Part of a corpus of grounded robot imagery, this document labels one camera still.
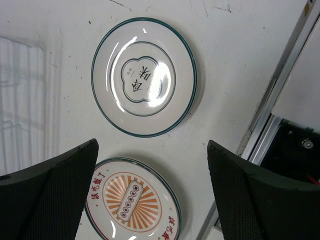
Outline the white green-rimmed plate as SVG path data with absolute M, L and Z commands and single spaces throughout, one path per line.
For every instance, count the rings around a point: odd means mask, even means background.
M 119 131 L 153 138 L 175 128 L 197 91 L 197 66 L 185 38 L 151 17 L 109 30 L 92 60 L 91 87 L 102 115 Z

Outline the orange sunburst plate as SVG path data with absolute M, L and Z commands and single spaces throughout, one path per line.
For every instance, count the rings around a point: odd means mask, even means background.
M 127 157 L 96 164 L 84 210 L 103 240 L 177 240 L 182 230 L 171 186 L 150 166 Z

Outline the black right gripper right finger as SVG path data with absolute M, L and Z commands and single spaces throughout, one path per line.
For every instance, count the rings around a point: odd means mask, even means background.
M 207 162 L 226 240 L 318 240 L 320 187 L 247 160 L 213 140 Z

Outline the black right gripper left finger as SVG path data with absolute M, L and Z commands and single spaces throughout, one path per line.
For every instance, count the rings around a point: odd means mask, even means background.
M 93 138 L 0 178 L 2 240 L 73 240 L 99 152 Z

